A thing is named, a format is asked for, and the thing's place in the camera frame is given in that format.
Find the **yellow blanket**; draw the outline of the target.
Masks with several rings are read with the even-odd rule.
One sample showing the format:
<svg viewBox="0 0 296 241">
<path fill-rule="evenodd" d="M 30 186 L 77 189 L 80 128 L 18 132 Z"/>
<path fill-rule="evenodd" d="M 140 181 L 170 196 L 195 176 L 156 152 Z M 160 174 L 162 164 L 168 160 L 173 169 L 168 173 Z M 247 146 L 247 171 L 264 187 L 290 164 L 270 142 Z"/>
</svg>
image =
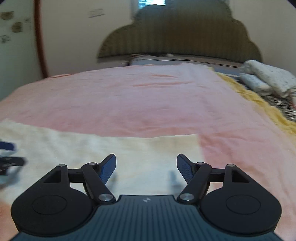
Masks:
<svg viewBox="0 0 296 241">
<path fill-rule="evenodd" d="M 287 135 L 295 138 L 295 122 L 288 120 L 281 111 L 273 106 L 271 106 L 262 97 L 256 94 L 254 91 L 245 89 L 241 84 L 237 83 L 233 78 L 226 76 L 220 72 L 214 71 L 212 67 L 208 69 L 215 72 L 222 80 L 224 80 L 229 87 L 237 92 L 244 99 L 255 103 L 259 108 L 261 108 L 269 119 L 277 125 L 282 131 Z"/>
</svg>

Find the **white wall socket pair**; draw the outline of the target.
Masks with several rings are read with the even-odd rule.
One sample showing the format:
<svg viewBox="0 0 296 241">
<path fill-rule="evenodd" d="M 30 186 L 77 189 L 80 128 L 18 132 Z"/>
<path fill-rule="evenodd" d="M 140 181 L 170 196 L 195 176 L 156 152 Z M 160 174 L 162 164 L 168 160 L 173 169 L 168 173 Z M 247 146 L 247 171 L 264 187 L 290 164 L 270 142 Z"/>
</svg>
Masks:
<svg viewBox="0 0 296 241">
<path fill-rule="evenodd" d="M 95 17 L 103 16 L 103 15 L 105 15 L 103 9 L 92 9 L 88 12 L 89 18 L 95 18 Z"/>
</svg>

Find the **window with white frame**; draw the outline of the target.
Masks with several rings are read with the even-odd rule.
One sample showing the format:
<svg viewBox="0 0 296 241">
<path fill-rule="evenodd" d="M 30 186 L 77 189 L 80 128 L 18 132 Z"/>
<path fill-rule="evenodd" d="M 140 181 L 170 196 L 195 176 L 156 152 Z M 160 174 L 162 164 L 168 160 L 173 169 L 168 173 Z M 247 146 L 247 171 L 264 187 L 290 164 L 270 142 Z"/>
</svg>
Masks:
<svg viewBox="0 0 296 241">
<path fill-rule="evenodd" d="M 165 6 L 165 0 L 131 0 L 130 9 L 131 9 L 131 17 L 134 17 L 135 14 L 146 6 L 150 5 L 158 5 Z"/>
</svg>

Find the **folded white printed quilt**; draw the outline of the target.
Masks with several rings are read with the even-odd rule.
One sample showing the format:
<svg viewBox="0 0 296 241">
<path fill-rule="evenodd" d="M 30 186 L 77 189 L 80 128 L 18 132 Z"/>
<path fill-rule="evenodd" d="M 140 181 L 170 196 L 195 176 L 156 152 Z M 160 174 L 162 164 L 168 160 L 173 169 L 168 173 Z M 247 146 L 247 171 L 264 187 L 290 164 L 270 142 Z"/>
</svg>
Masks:
<svg viewBox="0 0 296 241">
<path fill-rule="evenodd" d="M 244 74 L 255 75 L 268 84 L 278 96 L 285 98 L 295 92 L 295 76 L 287 70 L 248 60 L 241 66 Z"/>
</svg>

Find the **pink fleece blanket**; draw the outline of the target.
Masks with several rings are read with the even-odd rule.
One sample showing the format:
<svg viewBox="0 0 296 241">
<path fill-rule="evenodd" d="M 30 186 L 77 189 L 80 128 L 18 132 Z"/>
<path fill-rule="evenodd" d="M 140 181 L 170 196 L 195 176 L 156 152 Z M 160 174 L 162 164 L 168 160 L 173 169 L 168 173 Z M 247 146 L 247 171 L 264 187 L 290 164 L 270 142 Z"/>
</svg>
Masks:
<svg viewBox="0 0 296 241">
<path fill-rule="evenodd" d="M 233 163 L 280 202 L 276 233 L 295 240 L 295 138 L 202 65 L 142 65 L 55 76 L 1 101 L 1 139 L 27 164 L 1 188 L 1 240 L 16 233 L 12 202 L 60 163 L 117 158 L 114 195 L 178 195 L 179 153 Z"/>
</svg>

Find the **grey striped bed sheet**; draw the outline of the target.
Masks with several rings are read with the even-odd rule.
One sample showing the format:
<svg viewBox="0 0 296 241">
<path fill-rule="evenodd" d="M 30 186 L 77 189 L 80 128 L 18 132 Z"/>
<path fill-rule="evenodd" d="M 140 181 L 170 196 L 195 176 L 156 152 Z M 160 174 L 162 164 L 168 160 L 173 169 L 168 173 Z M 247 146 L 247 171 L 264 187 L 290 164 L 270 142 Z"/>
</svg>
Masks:
<svg viewBox="0 0 296 241">
<path fill-rule="evenodd" d="M 201 56 L 182 56 L 182 55 L 164 55 L 164 56 L 152 56 L 152 55 L 137 55 L 133 56 L 129 60 L 129 66 L 132 65 L 178 65 L 181 63 L 192 63 L 199 65 L 206 65 L 213 68 L 215 71 L 230 74 L 239 75 L 240 67 L 242 63 L 233 62 L 229 60 L 201 57 Z"/>
</svg>

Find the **olive green padded headboard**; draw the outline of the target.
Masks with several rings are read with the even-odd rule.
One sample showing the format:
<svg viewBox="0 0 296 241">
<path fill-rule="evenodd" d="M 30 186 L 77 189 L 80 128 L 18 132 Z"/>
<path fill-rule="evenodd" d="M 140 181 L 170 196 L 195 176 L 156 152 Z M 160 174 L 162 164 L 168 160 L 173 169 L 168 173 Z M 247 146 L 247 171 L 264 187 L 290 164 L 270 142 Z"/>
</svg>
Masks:
<svg viewBox="0 0 296 241">
<path fill-rule="evenodd" d="M 243 63 L 262 61 L 246 27 L 223 1 L 166 1 L 140 9 L 111 32 L 97 57 L 133 54 L 197 55 Z"/>
</svg>

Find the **brown wooden door frame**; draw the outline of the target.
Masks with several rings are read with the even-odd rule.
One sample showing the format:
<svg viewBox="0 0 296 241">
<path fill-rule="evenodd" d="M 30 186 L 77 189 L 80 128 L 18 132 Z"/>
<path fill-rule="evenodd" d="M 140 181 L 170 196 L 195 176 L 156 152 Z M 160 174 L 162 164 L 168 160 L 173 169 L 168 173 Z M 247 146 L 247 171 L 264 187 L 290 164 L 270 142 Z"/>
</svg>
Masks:
<svg viewBox="0 0 296 241">
<path fill-rule="evenodd" d="M 34 0 L 34 26 L 36 36 L 36 48 L 39 60 L 39 66 L 41 75 L 43 78 L 48 78 L 48 69 L 46 65 L 46 59 L 43 49 L 43 38 L 42 38 L 42 23 L 41 23 L 41 1 Z"/>
</svg>

